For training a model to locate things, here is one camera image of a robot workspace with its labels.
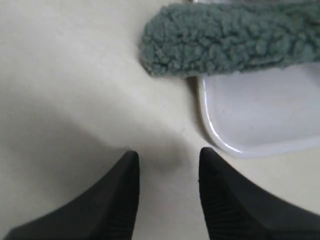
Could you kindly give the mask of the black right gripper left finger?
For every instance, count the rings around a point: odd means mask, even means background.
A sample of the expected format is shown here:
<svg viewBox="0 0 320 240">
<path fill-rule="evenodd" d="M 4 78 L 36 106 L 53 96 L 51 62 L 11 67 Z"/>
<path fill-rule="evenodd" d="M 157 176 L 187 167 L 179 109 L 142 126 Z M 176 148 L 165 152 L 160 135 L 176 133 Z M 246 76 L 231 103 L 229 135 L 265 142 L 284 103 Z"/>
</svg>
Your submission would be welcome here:
<svg viewBox="0 0 320 240">
<path fill-rule="evenodd" d="M 130 240 L 140 199 L 140 162 L 127 151 L 66 205 L 11 229 L 6 240 Z"/>
</svg>

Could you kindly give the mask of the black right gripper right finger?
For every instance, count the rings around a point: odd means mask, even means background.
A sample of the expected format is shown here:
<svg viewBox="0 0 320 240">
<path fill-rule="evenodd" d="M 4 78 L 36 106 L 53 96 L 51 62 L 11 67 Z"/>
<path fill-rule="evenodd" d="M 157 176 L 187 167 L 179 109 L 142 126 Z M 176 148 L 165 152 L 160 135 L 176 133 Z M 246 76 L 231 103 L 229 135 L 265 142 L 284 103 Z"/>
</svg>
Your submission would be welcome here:
<svg viewBox="0 0 320 240">
<path fill-rule="evenodd" d="M 262 189 L 214 149 L 199 154 L 199 197 L 211 240 L 318 240 L 320 216 Z"/>
</svg>

